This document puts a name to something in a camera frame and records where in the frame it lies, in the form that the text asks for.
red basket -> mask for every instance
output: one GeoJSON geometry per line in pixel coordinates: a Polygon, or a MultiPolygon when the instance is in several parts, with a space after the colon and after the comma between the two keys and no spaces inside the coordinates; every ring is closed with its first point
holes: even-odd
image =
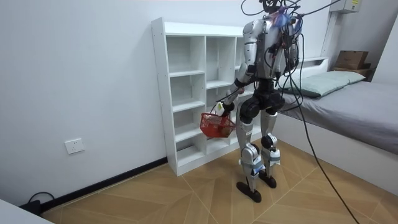
{"type": "Polygon", "coordinates": [[[217,114],[202,113],[200,129],[210,138],[228,138],[234,131],[235,124],[227,117],[220,117],[217,114]]]}

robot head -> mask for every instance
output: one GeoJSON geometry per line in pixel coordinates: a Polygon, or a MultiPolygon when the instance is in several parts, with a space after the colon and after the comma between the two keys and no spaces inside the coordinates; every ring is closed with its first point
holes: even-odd
{"type": "Polygon", "coordinates": [[[279,10],[281,6],[278,6],[278,0],[259,0],[262,3],[262,7],[264,8],[264,12],[272,14],[279,10]]]}

robot leg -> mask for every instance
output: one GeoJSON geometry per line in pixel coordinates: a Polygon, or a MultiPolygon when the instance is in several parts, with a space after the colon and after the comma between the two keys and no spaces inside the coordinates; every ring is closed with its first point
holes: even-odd
{"type": "Polygon", "coordinates": [[[273,165],[280,164],[280,152],[276,148],[278,140],[271,134],[274,129],[277,113],[269,114],[266,110],[261,111],[261,155],[266,166],[265,172],[260,172],[259,177],[270,188],[276,188],[276,180],[272,177],[273,165]]]}
{"type": "Polygon", "coordinates": [[[247,124],[240,120],[239,114],[241,106],[242,103],[238,105],[236,135],[241,148],[241,159],[239,163],[242,165],[243,173],[246,176],[246,184],[238,182],[236,183],[236,187],[253,201],[260,203],[261,194],[256,190],[256,179],[259,176],[259,171],[265,169],[265,167],[261,160],[259,148],[255,144],[250,143],[253,122],[247,124]]]}

floor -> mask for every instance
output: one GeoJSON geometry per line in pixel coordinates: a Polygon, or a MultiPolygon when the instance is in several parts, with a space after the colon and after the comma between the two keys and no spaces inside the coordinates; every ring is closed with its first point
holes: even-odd
{"type": "MultiPolygon", "coordinates": [[[[239,151],[176,177],[168,165],[44,214],[54,223],[354,223],[314,158],[284,142],[277,188],[258,180],[261,203],[240,193],[239,151]]],[[[361,224],[398,223],[398,197],[322,162],[361,224]]]]}

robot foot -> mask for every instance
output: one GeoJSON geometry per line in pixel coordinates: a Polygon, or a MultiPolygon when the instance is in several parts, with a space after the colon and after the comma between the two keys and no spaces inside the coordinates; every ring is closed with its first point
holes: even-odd
{"type": "Polygon", "coordinates": [[[236,188],[240,190],[242,193],[247,195],[251,200],[254,202],[260,203],[261,202],[261,194],[257,190],[255,192],[250,191],[250,187],[247,184],[242,182],[236,183],[236,188]]]}
{"type": "Polygon", "coordinates": [[[260,172],[259,177],[261,180],[263,180],[270,188],[274,189],[276,188],[276,180],[271,176],[267,177],[266,172],[260,172]]]}

